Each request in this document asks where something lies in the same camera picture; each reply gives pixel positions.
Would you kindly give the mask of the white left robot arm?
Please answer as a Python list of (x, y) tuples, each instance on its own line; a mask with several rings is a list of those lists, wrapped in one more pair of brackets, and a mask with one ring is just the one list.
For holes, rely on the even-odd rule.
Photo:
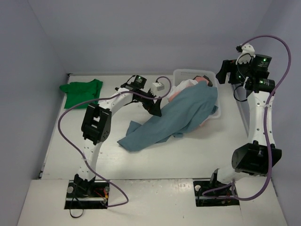
[(162, 116), (161, 99), (154, 99), (158, 97), (158, 92), (164, 90), (164, 84), (155, 81), (148, 92), (144, 92), (145, 83), (146, 78), (136, 75), (133, 82), (126, 82), (116, 88), (112, 99), (87, 106), (81, 131), (85, 140), (84, 155), (93, 170), (96, 169), (100, 148), (110, 134), (111, 119), (118, 110), (128, 104), (138, 102), (142, 103), (143, 108), (149, 114)]

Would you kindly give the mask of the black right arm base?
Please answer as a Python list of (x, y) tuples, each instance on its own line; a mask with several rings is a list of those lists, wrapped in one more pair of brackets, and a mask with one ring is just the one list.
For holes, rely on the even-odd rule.
[(213, 185), (209, 179), (193, 180), (196, 207), (239, 206), (239, 200), (232, 194), (231, 185), (217, 190), (222, 186), (225, 184), (216, 182)]

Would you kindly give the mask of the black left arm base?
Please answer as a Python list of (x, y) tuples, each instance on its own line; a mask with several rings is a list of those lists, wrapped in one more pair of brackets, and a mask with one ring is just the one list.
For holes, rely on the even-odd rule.
[(77, 187), (72, 180), (69, 181), (65, 210), (100, 210), (107, 209), (109, 200), (109, 183), (101, 180), (95, 181), (87, 194)]

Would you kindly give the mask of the white laundry basket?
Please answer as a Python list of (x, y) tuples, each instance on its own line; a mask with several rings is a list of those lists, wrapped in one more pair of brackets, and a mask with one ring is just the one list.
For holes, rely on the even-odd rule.
[[(180, 84), (180, 82), (188, 79), (195, 79), (197, 76), (204, 77), (206, 76), (211, 82), (213, 87), (216, 87), (218, 89), (218, 80), (216, 79), (216, 75), (212, 71), (206, 71), (206, 70), (195, 70), (195, 69), (176, 69), (173, 72), (174, 81), (173, 85), (177, 86)], [(214, 114), (211, 114), (208, 118), (209, 119), (218, 119), (221, 116), (221, 103), (218, 98), (216, 100), (215, 106), (217, 106), (217, 110)]]

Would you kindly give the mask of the green t shirt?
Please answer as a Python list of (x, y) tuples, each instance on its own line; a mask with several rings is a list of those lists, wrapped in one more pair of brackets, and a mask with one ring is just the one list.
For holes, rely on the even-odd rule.
[(81, 102), (99, 98), (102, 86), (103, 82), (97, 79), (90, 82), (70, 82), (61, 85), (59, 89), (66, 94), (64, 109), (70, 109)]

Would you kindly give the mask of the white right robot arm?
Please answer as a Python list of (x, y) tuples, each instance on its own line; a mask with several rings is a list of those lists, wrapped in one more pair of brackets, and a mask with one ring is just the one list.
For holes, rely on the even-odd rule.
[(268, 148), (271, 149), (272, 165), (282, 157), (282, 151), (276, 148), (272, 133), (272, 91), (275, 82), (268, 79), (271, 60), (266, 55), (242, 53), (237, 60), (224, 60), (216, 76), (218, 82), (224, 84), (226, 74), (229, 73), (229, 83), (246, 90), (250, 115), (247, 143), (234, 151), (230, 166), (216, 169), (212, 173), (208, 188), (214, 194), (219, 194), (233, 180), (267, 176)]

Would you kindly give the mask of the grey-blue t shirt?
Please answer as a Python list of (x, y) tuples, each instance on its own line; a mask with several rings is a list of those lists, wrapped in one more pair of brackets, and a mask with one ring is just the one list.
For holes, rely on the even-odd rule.
[(181, 91), (162, 109), (162, 116), (152, 116), (144, 124), (130, 122), (124, 138), (117, 143), (129, 152), (138, 152), (170, 136), (182, 137), (199, 127), (217, 110), (216, 87), (202, 81)]

